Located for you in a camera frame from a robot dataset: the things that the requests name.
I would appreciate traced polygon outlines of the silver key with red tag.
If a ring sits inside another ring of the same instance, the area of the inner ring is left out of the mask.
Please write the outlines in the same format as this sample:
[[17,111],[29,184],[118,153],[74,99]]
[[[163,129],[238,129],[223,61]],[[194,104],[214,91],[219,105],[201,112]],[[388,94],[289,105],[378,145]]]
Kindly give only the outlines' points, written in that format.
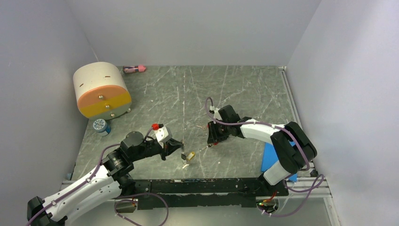
[[201,130],[207,130],[208,129],[208,125],[204,125],[204,126],[196,125],[196,127],[200,128]]

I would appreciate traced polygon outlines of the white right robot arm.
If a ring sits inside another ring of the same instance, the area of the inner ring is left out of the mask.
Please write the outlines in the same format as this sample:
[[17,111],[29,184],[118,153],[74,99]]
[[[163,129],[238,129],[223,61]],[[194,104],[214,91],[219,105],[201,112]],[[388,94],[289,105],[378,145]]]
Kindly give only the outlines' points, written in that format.
[[276,162],[260,177],[259,191],[271,195],[277,184],[296,174],[317,156],[317,150],[298,123],[270,124],[251,117],[241,118],[231,105],[206,109],[211,122],[208,123],[208,143],[226,140],[229,136],[249,138],[271,144],[277,156]]

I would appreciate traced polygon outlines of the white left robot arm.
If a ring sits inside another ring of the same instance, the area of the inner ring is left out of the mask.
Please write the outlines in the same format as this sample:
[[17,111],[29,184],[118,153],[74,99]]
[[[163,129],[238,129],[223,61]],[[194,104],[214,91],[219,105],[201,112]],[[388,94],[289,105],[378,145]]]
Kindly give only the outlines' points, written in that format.
[[155,155],[165,160],[184,146],[171,137],[166,127],[157,132],[156,139],[130,132],[119,145],[114,145],[114,151],[100,157],[95,168],[85,176],[51,196],[32,198],[27,204],[27,224],[64,226],[109,199],[132,196],[135,181],[129,173],[134,169],[134,162]]

